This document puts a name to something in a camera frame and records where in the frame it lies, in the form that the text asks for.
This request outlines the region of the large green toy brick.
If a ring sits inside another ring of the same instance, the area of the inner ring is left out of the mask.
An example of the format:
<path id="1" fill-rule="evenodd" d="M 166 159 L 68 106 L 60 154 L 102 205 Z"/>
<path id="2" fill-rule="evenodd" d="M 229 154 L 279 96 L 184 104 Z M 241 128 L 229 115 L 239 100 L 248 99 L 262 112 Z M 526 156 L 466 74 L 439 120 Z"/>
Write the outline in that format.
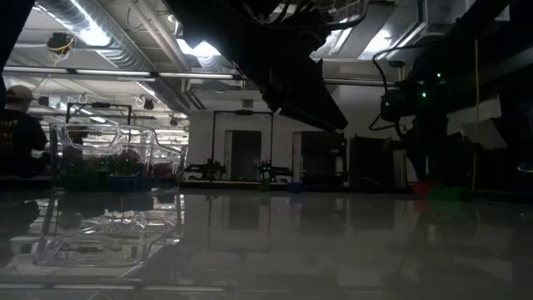
<path id="1" fill-rule="evenodd" d="M 432 201 L 470 202 L 473 197 L 470 189 L 461 187 L 434 187 L 429 191 L 428 198 Z"/>

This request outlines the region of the clear plastic bin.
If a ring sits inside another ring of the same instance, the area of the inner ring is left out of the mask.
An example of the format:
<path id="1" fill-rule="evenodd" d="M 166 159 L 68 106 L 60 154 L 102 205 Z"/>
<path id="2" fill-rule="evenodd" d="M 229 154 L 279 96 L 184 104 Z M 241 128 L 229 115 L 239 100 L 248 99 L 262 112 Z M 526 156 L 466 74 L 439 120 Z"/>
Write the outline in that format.
<path id="1" fill-rule="evenodd" d="M 51 124 L 49 146 L 52 184 L 63 190 L 62 175 L 87 172 L 137 178 L 136 192 L 174 188 L 187 151 L 185 146 L 175 149 L 160 144 L 156 131 L 149 127 L 88 123 Z M 174 177 L 153 177 L 153 165 L 158 163 L 172 164 Z"/>

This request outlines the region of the black gantry frame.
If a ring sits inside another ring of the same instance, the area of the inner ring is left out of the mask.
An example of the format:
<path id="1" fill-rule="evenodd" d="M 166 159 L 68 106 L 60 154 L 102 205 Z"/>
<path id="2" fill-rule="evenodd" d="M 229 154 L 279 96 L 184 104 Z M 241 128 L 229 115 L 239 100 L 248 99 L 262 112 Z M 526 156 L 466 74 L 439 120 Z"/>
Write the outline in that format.
<path id="1" fill-rule="evenodd" d="M 118 114 L 101 114 L 95 112 L 89 112 L 86 107 L 96 108 L 97 110 L 110 110 L 115 109 Z M 114 119 L 126 118 L 126 125 L 132 124 L 132 106 L 126 104 L 115 104 L 109 102 L 92 102 L 92 103 L 79 103 L 68 102 L 66 105 L 65 123 L 72 123 L 71 119 L 77 117 L 79 113 L 82 117 L 88 118 L 92 125 L 102 126 L 119 126 L 119 122 L 115 122 Z"/>
<path id="2" fill-rule="evenodd" d="M 227 130 L 242 130 L 262 133 L 261 161 L 271 160 L 273 128 L 274 114 L 272 112 L 256 112 L 250 109 L 216 110 L 212 114 L 212 145 L 209 158 L 226 167 L 224 163 L 225 132 Z M 227 176 L 227 167 L 222 178 L 230 180 Z"/>

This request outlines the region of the long horizontal ceiling beam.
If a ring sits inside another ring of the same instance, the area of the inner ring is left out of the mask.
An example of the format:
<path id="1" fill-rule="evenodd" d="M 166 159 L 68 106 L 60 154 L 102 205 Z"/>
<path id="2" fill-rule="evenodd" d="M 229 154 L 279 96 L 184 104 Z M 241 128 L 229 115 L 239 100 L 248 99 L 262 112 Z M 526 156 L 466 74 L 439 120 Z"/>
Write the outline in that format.
<path id="1" fill-rule="evenodd" d="M 208 72 L 156 72 L 156 71 L 127 71 L 127 70 L 103 70 L 103 69 L 85 69 L 85 68 L 64 68 L 64 67 L 24 67 L 24 66 L 6 66 L 3 68 L 4 73 L 28 73 L 28 74 L 45 74 L 45 75 L 69 75 L 69 76 L 97 76 L 112 78 L 130 78 L 130 79 L 152 79 L 152 78 L 179 78 L 179 79 L 202 79 L 202 80 L 221 80 L 221 81 L 250 81 L 250 78 L 232 73 L 208 73 Z M 334 78 L 324 77 L 322 81 L 328 85 L 344 86 L 364 86 L 364 87 L 399 87 L 399 82 L 375 80 L 375 79 L 358 79 L 358 78 Z"/>

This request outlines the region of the person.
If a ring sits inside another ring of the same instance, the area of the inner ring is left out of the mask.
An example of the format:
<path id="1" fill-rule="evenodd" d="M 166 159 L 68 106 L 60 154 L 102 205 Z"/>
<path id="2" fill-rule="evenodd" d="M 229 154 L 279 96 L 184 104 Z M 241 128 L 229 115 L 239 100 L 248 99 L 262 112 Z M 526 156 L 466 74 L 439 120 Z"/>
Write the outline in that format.
<path id="1" fill-rule="evenodd" d="M 6 106 L 0 112 L 0 177 L 30 178 L 42 171 L 44 162 L 33 151 L 44 151 L 47 137 L 39 120 L 28 113 L 32 90 L 14 85 L 7 90 Z"/>

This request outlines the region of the large red toy brick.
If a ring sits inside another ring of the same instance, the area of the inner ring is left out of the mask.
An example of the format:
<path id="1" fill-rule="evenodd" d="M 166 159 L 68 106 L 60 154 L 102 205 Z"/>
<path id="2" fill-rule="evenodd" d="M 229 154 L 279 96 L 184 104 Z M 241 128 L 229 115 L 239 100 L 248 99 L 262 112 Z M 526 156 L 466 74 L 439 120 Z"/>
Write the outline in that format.
<path id="1" fill-rule="evenodd" d="M 432 179 L 425 179 L 423 181 L 418 181 L 413 184 L 412 192 L 416 195 L 427 195 L 432 188 L 438 187 L 439 182 Z"/>

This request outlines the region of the dark door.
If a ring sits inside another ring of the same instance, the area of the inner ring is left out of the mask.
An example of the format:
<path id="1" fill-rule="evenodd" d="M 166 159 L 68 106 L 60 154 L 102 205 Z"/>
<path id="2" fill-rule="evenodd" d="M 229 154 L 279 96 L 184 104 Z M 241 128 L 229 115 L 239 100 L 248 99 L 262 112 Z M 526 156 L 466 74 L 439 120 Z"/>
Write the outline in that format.
<path id="1" fill-rule="evenodd" d="M 256 167 L 261 161 L 262 133 L 227 130 L 224 146 L 224 163 L 228 178 L 233 181 L 256 181 Z"/>

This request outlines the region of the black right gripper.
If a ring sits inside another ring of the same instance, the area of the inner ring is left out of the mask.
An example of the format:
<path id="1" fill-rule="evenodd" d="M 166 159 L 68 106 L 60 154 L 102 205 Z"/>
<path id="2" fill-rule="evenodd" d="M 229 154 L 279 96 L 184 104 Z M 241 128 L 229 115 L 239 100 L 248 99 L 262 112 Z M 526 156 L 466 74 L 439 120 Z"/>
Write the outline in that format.
<path id="1" fill-rule="evenodd" d="M 426 152 L 415 132 L 402 131 L 400 120 L 414 116 L 422 136 L 430 138 L 429 178 L 442 184 L 446 171 L 447 96 L 448 73 L 442 71 L 429 73 L 419 80 L 401 81 L 397 89 L 387 90 L 381 96 L 380 116 L 393 123 L 397 136 L 404 138 L 406 155 L 419 182 L 426 180 Z"/>

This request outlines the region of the black upright panel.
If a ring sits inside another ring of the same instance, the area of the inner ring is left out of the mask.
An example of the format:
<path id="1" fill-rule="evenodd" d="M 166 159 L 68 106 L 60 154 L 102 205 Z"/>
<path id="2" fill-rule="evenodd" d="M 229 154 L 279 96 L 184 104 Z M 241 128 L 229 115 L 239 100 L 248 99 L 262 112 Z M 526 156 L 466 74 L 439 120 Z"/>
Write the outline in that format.
<path id="1" fill-rule="evenodd" d="M 370 189 L 395 187 L 394 160 L 386 139 L 354 136 L 349 144 L 351 187 Z"/>

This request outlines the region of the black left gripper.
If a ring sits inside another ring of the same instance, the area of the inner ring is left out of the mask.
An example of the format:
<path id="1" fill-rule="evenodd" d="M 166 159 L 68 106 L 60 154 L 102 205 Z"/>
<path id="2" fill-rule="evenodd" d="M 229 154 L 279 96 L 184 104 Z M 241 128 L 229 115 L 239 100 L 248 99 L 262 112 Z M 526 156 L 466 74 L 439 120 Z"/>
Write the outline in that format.
<path id="1" fill-rule="evenodd" d="M 166 0 L 184 39 L 206 41 L 260 89 L 267 106 L 284 117 L 335 132 L 348 125 L 311 59 L 329 32 L 329 17 L 312 4 L 271 21 L 282 0 Z"/>

